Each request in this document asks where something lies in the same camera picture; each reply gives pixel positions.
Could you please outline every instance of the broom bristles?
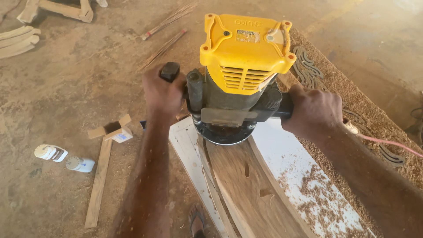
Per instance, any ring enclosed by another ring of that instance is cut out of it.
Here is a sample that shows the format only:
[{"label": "broom bristles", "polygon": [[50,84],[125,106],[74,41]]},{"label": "broom bristles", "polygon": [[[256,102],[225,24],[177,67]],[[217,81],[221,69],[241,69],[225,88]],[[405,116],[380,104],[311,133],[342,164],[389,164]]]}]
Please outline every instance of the broom bristles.
[{"label": "broom bristles", "polygon": [[166,20],[160,23],[158,26],[154,27],[153,29],[147,31],[144,35],[141,36],[141,39],[146,40],[152,34],[156,33],[157,31],[165,28],[170,23],[178,20],[179,18],[187,15],[188,13],[192,12],[194,8],[198,5],[197,2],[188,3],[187,5],[179,8],[176,10],[172,15],[170,15]]},{"label": "broom bristles", "polygon": [[148,57],[144,63],[138,68],[138,71],[141,71],[148,67],[157,57],[162,55],[171,45],[173,45],[176,41],[179,40],[179,38],[187,32],[186,30],[181,30],[176,36],[174,36],[172,39],[170,39],[168,42],[166,42],[160,49],[158,49],[156,52],[154,52],[150,57]]}]

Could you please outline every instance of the plastic bottle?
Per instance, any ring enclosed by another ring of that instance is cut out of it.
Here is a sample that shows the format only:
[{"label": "plastic bottle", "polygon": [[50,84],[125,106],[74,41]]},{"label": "plastic bottle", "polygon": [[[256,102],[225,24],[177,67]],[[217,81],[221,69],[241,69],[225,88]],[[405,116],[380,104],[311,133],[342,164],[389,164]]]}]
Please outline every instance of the plastic bottle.
[{"label": "plastic bottle", "polygon": [[68,155],[68,151],[55,145],[42,144],[35,149],[34,155],[45,160],[61,162]]},{"label": "plastic bottle", "polygon": [[93,170],[96,162],[88,158],[79,158],[77,156],[70,157],[66,161],[66,168],[70,170],[76,170],[79,172],[89,173]]}]

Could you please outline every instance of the white board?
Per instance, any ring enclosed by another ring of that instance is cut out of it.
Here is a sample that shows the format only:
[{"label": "white board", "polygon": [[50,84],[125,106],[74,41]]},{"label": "white board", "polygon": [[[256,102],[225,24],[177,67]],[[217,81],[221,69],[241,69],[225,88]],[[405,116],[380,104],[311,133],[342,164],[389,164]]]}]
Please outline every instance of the white board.
[{"label": "white board", "polygon": [[[216,228],[221,236],[226,238],[228,235],[214,208],[201,171],[197,137],[191,117],[170,127],[169,140]],[[269,119],[266,122],[257,123],[253,138],[273,176],[313,232],[320,237],[329,238],[346,237],[348,230],[363,231],[357,212],[297,138],[282,129],[280,120]],[[308,181],[307,186],[304,187],[303,178]],[[366,232],[373,235],[369,229],[366,229]]]}]

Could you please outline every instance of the foot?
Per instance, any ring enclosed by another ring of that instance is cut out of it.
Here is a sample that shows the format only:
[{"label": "foot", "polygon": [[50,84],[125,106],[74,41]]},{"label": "foot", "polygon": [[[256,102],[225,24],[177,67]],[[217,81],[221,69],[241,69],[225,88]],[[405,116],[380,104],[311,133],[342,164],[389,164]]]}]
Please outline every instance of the foot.
[{"label": "foot", "polygon": [[194,205],[192,205],[188,219],[191,222],[191,234],[193,237],[197,233],[197,231],[204,230],[204,213],[200,204],[195,203]]}]

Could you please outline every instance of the black rubber grip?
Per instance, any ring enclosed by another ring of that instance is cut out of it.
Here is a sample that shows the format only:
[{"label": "black rubber grip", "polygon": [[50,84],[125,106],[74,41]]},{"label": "black rubber grip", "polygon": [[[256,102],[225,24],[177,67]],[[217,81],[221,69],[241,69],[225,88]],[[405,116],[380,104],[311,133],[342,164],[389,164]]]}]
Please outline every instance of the black rubber grip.
[{"label": "black rubber grip", "polygon": [[176,62],[167,62],[160,73],[160,77],[167,82],[173,82],[179,74],[179,64]]},{"label": "black rubber grip", "polygon": [[282,101],[280,102],[279,109],[272,115],[272,117],[279,117],[289,119],[294,110],[294,103],[288,92],[282,92]]}]

